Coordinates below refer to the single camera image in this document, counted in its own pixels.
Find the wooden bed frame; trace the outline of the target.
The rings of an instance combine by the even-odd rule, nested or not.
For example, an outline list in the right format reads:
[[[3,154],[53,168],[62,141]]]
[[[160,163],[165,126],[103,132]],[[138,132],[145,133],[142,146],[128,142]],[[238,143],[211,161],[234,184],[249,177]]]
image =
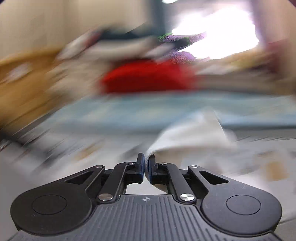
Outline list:
[[[16,132],[37,118],[58,109],[65,103],[63,97],[49,92],[53,82],[47,73],[59,62],[55,57],[61,48],[18,53],[1,60],[1,129]],[[28,64],[30,72],[8,82],[9,72]]]

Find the red folded blanket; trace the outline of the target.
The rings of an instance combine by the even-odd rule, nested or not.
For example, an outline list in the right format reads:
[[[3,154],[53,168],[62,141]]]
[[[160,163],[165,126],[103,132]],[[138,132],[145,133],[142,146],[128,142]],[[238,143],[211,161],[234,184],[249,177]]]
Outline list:
[[[135,60],[113,68],[99,80],[99,85],[104,93],[136,93],[189,90],[195,80],[193,70],[186,64]]]

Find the light blue patterned quilt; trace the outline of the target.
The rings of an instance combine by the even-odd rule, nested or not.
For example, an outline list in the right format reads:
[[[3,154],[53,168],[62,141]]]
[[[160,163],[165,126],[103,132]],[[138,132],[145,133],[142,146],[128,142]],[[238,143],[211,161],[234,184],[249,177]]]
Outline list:
[[[158,132],[197,114],[213,113],[225,128],[294,128],[291,96],[228,92],[105,95],[69,104],[45,122],[63,131]]]

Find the white shirt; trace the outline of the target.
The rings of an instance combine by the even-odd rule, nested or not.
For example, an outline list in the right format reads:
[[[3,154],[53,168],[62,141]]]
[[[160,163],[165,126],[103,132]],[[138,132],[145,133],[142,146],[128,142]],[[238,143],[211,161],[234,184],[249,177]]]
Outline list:
[[[213,111],[193,113],[165,128],[145,153],[144,172],[149,177],[149,158],[156,162],[175,164],[190,154],[215,150],[231,150],[236,147],[236,137],[225,131]]]

